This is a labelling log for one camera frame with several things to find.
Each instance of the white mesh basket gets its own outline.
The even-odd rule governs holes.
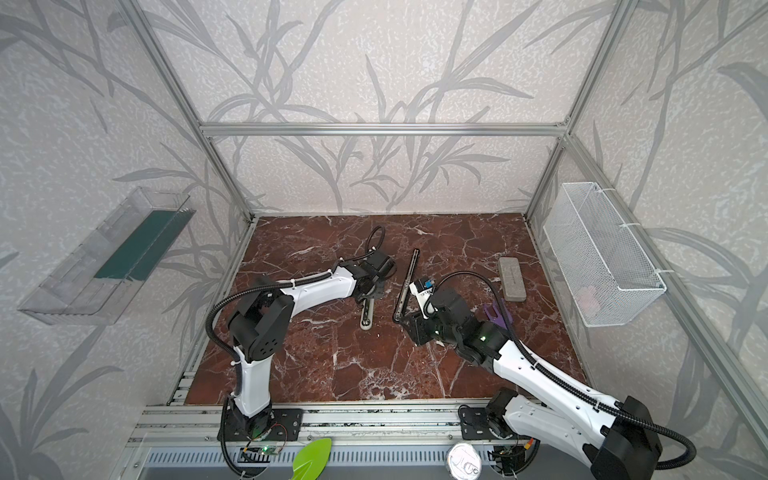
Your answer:
[[[544,232],[586,326],[625,325],[667,290],[594,182],[562,184]]]

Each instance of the wallpaper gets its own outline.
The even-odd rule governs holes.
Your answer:
[[[635,12],[580,139],[768,395],[768,2]]]
[[[523,212],[553,145],[550,137],[217,139],[251,208],[280,214]]]
[[[698,449],[696,459],[683,468],[655,472],[654,479],[768,478],[768,458],[663,297],[626,326],[584,326],[543,231],[559,185],[575,181],[586,179],[565,154],[545,187],[531,227],[563,320],[591,384],[617,399],[627,395],[639,399],[656,423],[693,440]],[[662,443],[662,459],[682,452],[675,442],[662,438]]]
[[[203,121],[565,118],[614,1],[141,0]]]
[[[0,477],[106,478],[246,227],[115,4],[0,5]],[[16,310],[137,186],[197,212],[113,326]]]

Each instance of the purple plastic object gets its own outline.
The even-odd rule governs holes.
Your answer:
[[[496,303],[496,300],[494,300],[493,303],[486,303],[482,306],[482,309],[490,321],[500,326],[502,329],[507,328],[507,326],[504,324],[504,317],[502,316],[502,312],[498,309],[498,303]],[[511,325],[512,314],[509,312],[509,309],[506,305],[504,305],[504,310],[507,312],[507,318],[509,318],[509,324]]]

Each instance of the marble surface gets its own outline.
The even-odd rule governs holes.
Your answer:
[[[398,262],[386,295],[376,301],[373,328],[359,328],[360,308],[337,300],[295,316],[283,348],[273,358],[270,393],[274,402],[361,399],[435,399],[492,396],[508,382],[471,366],[452,349],[430,342],[416,347],[392,310],[414,248],[421,250],[417,276],[439,280],[456,270],[474,270],[498,282],[501,256],[517,257],[528,294],[507,303],[515,332],[534,352],[580,381],[578,364],[549,285],[519,214],[263,217],[237,274],[233,292],[259,274],[273,280],[328,268],[338,257],[362,252],[370,230],[386,228],[382,248]],[[482,304],[490,290],[472,277],[451,285],[485,319]],[[415,309],[415,300],[410,306]],[[223,317],[229,316],[228,306]],[[217,332],[226,336],[221,320]],[[230,357],[209,344],[187,394],[188,405],[214,405],[233,388]]]

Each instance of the gray stone block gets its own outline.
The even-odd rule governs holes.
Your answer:
[[[525,285],[523,275],[520,272],[520,262],[514,257],[501,257],[498,259],[498,275],[502,279],[504,300],[508,302],[525,301]]]

